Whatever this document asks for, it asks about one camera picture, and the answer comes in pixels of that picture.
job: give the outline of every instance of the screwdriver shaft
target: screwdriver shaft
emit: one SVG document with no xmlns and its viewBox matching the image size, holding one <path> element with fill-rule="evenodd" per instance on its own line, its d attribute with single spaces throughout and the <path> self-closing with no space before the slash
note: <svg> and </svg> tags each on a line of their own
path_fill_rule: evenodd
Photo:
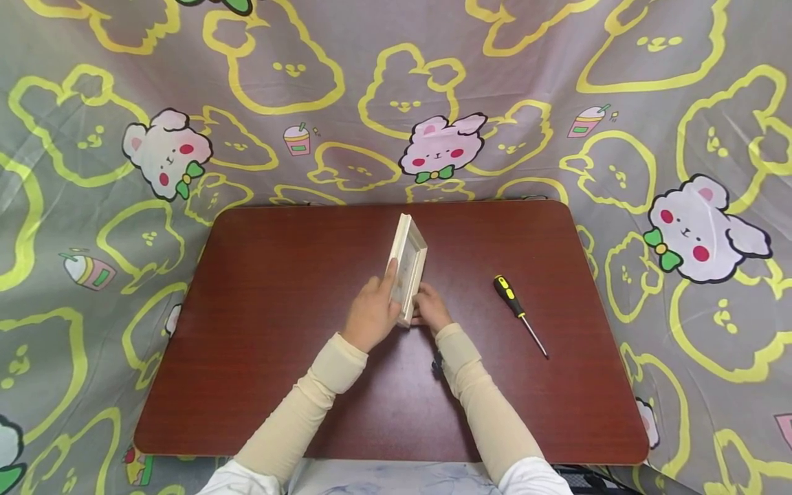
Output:
<svg viewBox="0 0 792 495">
<path fill-rule="evenodd" d="M 525 319 L 525 316 L 520 316 L 520 319 L 523 320 L 523 323 L 525 323 L 525 326 L 528 328 L 528 331 L 531 332 L 531 337 L 534 338 L 534 342 L 536 342 L 539 348 L 542 349 L 542 354 L 544 354 L 545 359 L 550 359 L 550 357 L 547 355 L 547 351 L 544 349 L 544 345 L 542 345 L 542 342 L 539 341 L 539 337 L 537 337 L 536 334 L 534 333 L 534 329 L 531 328 L 531 324 L 528 323 L 528 320 Z"/>
</svg>

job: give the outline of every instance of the person's left hand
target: person's left hand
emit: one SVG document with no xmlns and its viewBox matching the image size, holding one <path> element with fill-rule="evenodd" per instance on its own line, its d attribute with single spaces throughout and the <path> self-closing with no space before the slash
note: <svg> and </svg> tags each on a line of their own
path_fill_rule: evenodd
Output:
<svg viewBox="0 0 792 495">
<path fill-rule="evenodd" d="M 388 336 L 402 310 L 400 303 L 390 300 L 397 267 L 396 258 L 390 260 L 382 281 L 376 276 L 369 279 L 349 308 L 341 336 L 363 352 L 368 353 Z"/>
</svg>

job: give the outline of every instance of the green bow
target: green bow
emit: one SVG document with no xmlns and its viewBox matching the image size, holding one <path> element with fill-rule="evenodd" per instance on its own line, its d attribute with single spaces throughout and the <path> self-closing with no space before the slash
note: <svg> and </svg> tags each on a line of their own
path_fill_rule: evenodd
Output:
<svg viewBox="0 0 792 495">
<path fill-rule="evenodd" d="M 191 7 L 203 3 L 204 0 L 176 0 L 183 6 Z M 220 3 L 221 0 L 211 0 L 214 3 Z M 253 0 L 222 0 L 228 9 L 241 16 L 249 16 L 253 12 Z"/>
<path fill-rule="evenodd" d="M 185 174 L 181 176 L 181 180 L 176 183 L 176 192 L 179 193 L 182 199 L 186 200 L 190 196 L 189 183 L 192 179 L 204 175 L 204 168 L 198 162 L 190 162 L 187 164 Z"/>
<path fill-rule="evenodd" d="M 654 248 L 655 253 L 660 255 L 660 268 L 664 272 L 673 272 L 682 264 L 682 257 L 663 243 L 663 233 L 657 227 L 644 233 L 644 241 Z"/>
<path fill-rule="evenodd" d="M 25 465 L 17 464 L 0 469 L 0 493 L 8 493 L 25 475 Z"/>
<path fill-rule="evenodd" d="M 438 170 L 436 173 L 437 175 L 432 177 L 432 174 L 435 172 L 418 172 L 418 175 L 415 176 L 416 184 L 423 184 L 424 182 L 428 181 L 429 179 L 450 179 L 454 177 L 454 166 L 453 165 L 446 165 L 442 169 Z"/>
</svg>

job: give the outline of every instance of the hand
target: hand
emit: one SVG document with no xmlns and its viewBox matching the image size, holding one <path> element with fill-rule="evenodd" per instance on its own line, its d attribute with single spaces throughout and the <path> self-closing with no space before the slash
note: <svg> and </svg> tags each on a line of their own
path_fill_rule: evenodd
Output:
<svg viewBox="0 0 792 495">
<path fill-rule="evenodd" d="M 341 336 L 363 352 L 368 353 L 388 336 L 402 310 L 400 303 L 390 300 L 397 267 L 396 258 L 390 260 L 382 282 L 376 276 L 369 279 L 349 308 Z"/>
<path fill-rule="evenodd" d="M 445 307 L 443 298 L 434 287 L 421 282 L 418 293 L 415 295 L 415 310 L 413 311 L 413 325 L 427 325 L 435 336 L 439 331 L 449 326 L 454 320 Z"/>
</svg>

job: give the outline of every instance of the red cheek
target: red cheek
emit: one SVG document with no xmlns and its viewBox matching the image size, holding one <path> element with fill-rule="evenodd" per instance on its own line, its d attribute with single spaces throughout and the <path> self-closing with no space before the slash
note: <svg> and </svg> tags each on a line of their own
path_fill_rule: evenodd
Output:
<svg viewBox="0 0 792 495">
<path fill-rule="evenodd" d="M 698 261 L 707 261 L 710 259 L 710 251 L 704 246 L 696 246 L 693 248 L 693 257 Z"/>
</svg>

